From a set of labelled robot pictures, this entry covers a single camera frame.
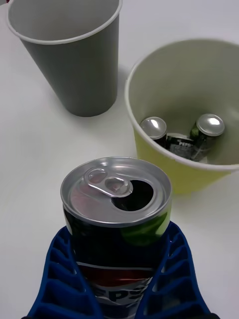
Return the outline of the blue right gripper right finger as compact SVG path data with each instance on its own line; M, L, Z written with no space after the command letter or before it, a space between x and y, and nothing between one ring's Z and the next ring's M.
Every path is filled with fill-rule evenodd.
M167 229L167 249L135 317L137 319L197 319L210 315L200 293L190 247L173 222Z

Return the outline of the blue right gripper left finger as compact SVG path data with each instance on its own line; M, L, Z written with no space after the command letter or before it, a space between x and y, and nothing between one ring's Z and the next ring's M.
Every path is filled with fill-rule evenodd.
M29 319L101 319L100 306L74 261L70 234L61 228L45 259L38 295Z

